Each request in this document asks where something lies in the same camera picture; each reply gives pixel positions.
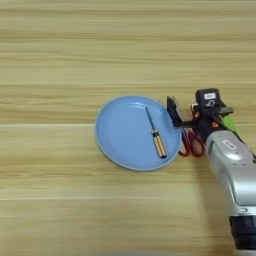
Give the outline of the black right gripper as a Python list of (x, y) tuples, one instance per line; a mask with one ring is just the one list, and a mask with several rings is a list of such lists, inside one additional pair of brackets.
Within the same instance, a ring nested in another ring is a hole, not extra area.
[[(175, 99), (170, 96), (167, 97), (167, 112), (175, 127), (180, 129), (192, 129), (202, 142), (205, 142), (213, 132), (220, 130), (220, 127), (213, 127), (212, 119), (198, 111), (192, 113), (191, 120), (185, 121), (177, 108)], [(232, 107), (222, 107), (219, 109), (220, 115), (229, 115), (232, 113), (234, 113)]]

